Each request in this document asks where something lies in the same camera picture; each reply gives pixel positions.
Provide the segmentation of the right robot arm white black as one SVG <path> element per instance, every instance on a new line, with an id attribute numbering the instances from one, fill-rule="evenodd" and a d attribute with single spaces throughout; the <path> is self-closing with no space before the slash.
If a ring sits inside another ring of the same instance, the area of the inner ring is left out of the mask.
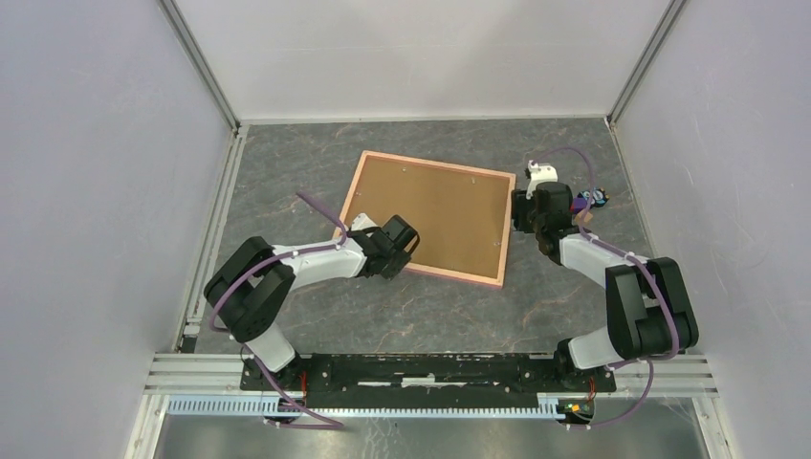
<path id="1" fill-rule="evenodd" d="M 692 348 L 699 330 L 678 263 L 621 251 L 575 223 L 569 186 L 546 182 L 511 194 L 515 230 L 532 234 L 552 262 L 580 273 L 603 288 L 605 325 L 562 340 L 552 375 L 576 390 L 591 369 L 616 368 L 637 360 L 665 360 Z"/>

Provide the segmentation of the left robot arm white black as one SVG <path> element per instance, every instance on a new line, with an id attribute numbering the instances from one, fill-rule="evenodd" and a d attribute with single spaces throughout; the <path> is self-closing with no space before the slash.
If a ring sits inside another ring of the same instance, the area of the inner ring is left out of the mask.
<path id="1" fill-rule="evenodd" d="M 332 279 L 391 279 L 419 244 L 418 231 L 399 215 L 377 226 L 361 214 L 349 227 L 341 225 L 337 237 L 306 245 L 272 245 L 251 237 L 204 288 L 212 308 L 209 327 L 246 346 L 275 388 L 289 389 L 299 380 L 300 364 L 276 322 L 287 296 Z"/>

